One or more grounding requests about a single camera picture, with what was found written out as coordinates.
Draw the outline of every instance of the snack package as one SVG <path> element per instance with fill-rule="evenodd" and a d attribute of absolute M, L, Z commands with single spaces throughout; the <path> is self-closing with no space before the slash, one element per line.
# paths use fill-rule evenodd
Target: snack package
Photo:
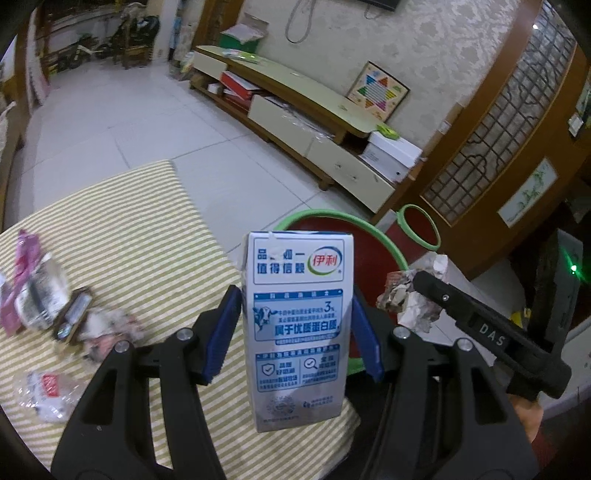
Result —
<path fill-rule="evenodd" d="M 64 271 L 51 254 L 45 254 L 15 300 L 22 324 L 31 330 L 51 328 L 71 293 Z"/>
<path fill-rule="evenodd" d="M 43 251 L 39 237 L 20 230 L 14 261 L 14 288 L 10 288 L 6 279 L 2 286 L 0 323 L 2 323 L 7 336 L 14 335 L 21 327 L 21 320 L 15 309 L 15 300 L 31 273 L 37 268 L 42 256 Z"/>
<path fill-rule="evenodd" d="M 57 372 L 20 372 L 13 382 L 16 402 L 45 423 L 67 422 L 84 391 L 81 383 Z"/>

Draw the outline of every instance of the human hand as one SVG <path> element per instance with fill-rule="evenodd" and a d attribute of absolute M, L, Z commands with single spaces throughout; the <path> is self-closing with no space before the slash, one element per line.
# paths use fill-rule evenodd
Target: human hand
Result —
<path fill-rule="evenodd" d="M 513 405 L 513 408 L 515 409 L 515 413 L 517 413 L 519 421 L 525 429 L 525 433 L 530 443 L 532 443 L 535 440 L 535 436 L 538 435 L 540 425 L 542 424 L 544 410 L 537 401 L 530 402 L 529 400 L 512 394 L 507 394 L 507 396 L 509 397 L 511 405 Z"/>

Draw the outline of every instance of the red book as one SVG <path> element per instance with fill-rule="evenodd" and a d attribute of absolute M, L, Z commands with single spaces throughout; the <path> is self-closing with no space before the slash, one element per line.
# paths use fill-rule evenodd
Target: red book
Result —
<path fill-rule="evenodd" d="M 232 72 L 222 73 L 220 82 L 235 92 L 242 100 L 251 100 L 255 93 L 259 93 L 262 90 L 258 85 L 255 85 Z"/>
<path fill-rule="evenodd" d="M 248 111 L 251 108 L 251 103 L 252 101 L 250 100 L 242 100 L 239 96 L 236 95 L 224 95 L 223 96 L 227 102 L 231 103 L 232 105 L 235 105 L 236 107 L 238 107 L 240 110 L 248 113 Z"/>

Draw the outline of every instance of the pink wrapper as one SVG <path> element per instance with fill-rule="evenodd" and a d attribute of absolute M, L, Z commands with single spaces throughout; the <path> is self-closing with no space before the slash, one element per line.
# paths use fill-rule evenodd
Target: pink wrapper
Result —
<path fill-rule="evenodd" d="M 25 230 L 20 230 L 14 259 L 14 288 L 11 291 L 7 286 L 6 293 L 1 298 L 0 323 L 7 336 L 14 335 L 21 327 L 21 319 L 14 307 L 14 301 L 42 257 L 38 235 L 29 235 Z"/>

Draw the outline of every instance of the drawer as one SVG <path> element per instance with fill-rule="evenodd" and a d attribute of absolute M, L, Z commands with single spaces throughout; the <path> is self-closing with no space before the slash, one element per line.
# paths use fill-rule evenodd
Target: drawer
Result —
<path fill-rule="evenodd" d="M 334 142 L 315 140 L 307 156 L 372 212 L 377 212 L 394 191 L 392 185 Z"/>
<path fill-rule="evenodd" d="M 193 59 L 193 67 L 219 80 L 222 77 L 222 73 L 228 68 L 228 65 L 197 51 Z"/>
<path fill-rule="evenodd" d="M 260 95 L 255 95 L 248 118 L 302 156 L 308 153 L 312 140 L 315 139 L 310 128 L 296 125 L 295 117 Z"/>

